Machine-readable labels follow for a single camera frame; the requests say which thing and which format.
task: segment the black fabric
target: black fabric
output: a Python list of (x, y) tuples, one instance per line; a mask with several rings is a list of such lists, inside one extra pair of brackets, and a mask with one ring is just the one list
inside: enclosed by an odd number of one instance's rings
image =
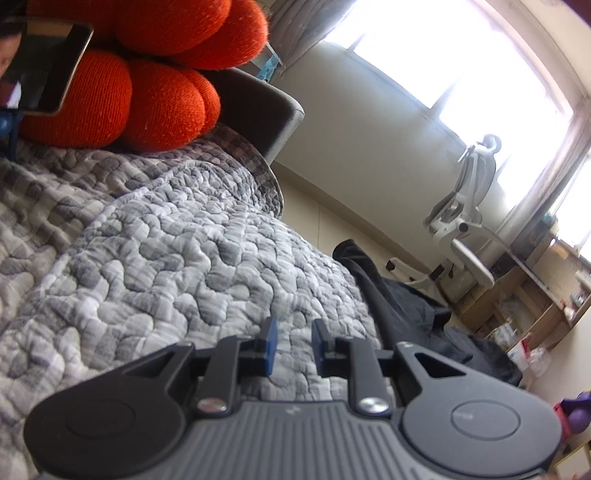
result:
[(445, 327), (452, 316), (446, 306), (404, 283), (382, 277), (353, 240), (337, 245), (333, 258), (355, 277), (384, 348), (412, 342), (512, 385), (521, 381), (517, 366), (494, 341)]

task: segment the knitted cushion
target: knitted cushion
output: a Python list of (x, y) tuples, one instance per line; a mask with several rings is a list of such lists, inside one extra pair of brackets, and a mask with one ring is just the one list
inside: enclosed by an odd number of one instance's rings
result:
[(127, 48), (173, 55), (213, 35), (230, 11), (230, 0), (122, 0), (117, 39)]
[(205, 122), (201, 94), (182, 73), (153, 61), (129, 62), (134, 92), (124, 143), (137, 151), (182, 147)]
[(98, 45), (115, 38), (117, 3), (118, 0), (29, 0), (27, 15), (91, 24), (95, 29), (91, 43)]
[(173, 60), (194, 69), (229, 69), (256, 57), (268, 33), (267, 19), (253, 0), (232, 0), (222, 27), (196, 47), (173, 56)]
[(199, 132), (199, 135), (206, 134), (213, 128), (217, 123), (217, 119), (220, 117), (220, 110), (222, 107), (220, 104), (220, 97), (213, 85), (209, 83), (209, 80), (199, 72), (196, 72), (193, 69), (182, 69), (180, 71), (191, 81), (192, 84), (195, 85), (195, 87), (197, 87), (199, 93), (201, 93), (205, 105), (205, 124), (203, 125), (201, 132)]
[(21, 135), (54, 147), (100, 148), (125, 128), (131, 103), (131, 78), (118, 56), (88, 50), (82, 57), (66, 100), (56, 116), (27, 116)]

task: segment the circular button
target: circular button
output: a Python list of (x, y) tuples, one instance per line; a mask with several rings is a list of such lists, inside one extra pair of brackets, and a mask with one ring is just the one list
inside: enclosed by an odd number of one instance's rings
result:
[(511, 407), (493, 401), (471, 401), (452, 411), (452, 425), (464, 435), (478, 440), (502, 440), (513, 435), (521, 423)]
[(121, 435), (135, 421), (135, 413), (116, 400), (95, 400), (77, 408), (66, 420), (72, 433), (87, 439), (104, 439)]

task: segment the bedspread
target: bedspread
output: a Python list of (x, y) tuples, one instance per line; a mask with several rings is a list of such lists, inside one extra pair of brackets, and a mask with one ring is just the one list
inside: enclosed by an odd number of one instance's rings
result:
[(379, 346), (353, 277), (279, 220), (273, 173), (230, 129), (163, 154), (19, 158), (0, 160), (0, 478), (35, 474), (22, 427), (39, 401), (180, 339), (278, 317), (272, 375), (242, 386), (266, 400), (345, 396), (316, 375), (315, 318)]

